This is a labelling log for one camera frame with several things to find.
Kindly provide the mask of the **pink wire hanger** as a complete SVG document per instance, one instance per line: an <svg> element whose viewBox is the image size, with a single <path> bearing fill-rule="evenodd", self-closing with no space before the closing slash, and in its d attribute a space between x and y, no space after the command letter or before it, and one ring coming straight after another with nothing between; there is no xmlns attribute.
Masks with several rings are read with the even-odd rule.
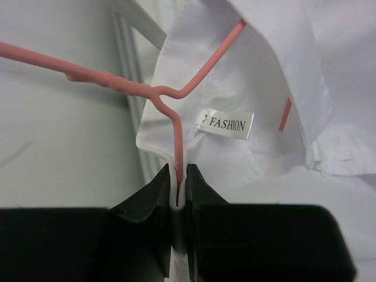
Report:
<svg viewBox="0 0 376 282"><path fill-rule="evenodd" d="M5 42L1 42L1 57L63 73L65 74L66 79L72 82L94 83L120 93L150 100L155 108L160 113L167 116L173 124L176 200L178 200L184 175L182 123L180 116L173 109L164 104L160 97L165 95L173 99L183 99L188 96L214 68L246 26L247 23L244 19L239 20L234 29L227 35L214 54L212 54L197 74L181 90L176 90L167 86L152 87L147 84L137 83L120 76L115 76L110 72L99 72Z"/></svg>

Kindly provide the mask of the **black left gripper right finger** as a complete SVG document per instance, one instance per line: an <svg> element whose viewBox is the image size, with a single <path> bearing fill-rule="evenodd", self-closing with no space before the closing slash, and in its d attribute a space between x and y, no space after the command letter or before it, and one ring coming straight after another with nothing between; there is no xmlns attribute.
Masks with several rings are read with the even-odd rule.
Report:
<svg viewBox="0 0 376 282"><path fill-rule="evenodd" d="M191 281L354 281L334 216L318 205L233 204L186 169Z"/></svg>

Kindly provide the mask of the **white shirt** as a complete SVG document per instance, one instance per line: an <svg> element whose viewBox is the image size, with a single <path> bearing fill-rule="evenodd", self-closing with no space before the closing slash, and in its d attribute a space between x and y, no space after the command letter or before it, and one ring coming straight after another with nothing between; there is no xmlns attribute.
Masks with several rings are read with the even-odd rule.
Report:
<svg viewBox="0 0 376 282"><path fill-rule="evenodd" d="M153 86L181 89L246 27L186 98L185 161L233 203L317 204L375 280L375 2L187 1ZM1 59L1 206L110 207L141 187L136 149L173 163L171 121L146 102Z"/></svg>

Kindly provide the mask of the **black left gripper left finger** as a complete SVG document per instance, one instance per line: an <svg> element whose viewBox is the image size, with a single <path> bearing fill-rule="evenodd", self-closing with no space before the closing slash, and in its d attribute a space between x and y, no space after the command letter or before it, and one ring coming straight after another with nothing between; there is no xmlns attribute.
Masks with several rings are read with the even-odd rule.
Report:
<svg viewBox="0 0 376 282"><path fill-rule="evenodd" d="M117 206L1 209L2 281L164 281L170 173Z"/></svg>

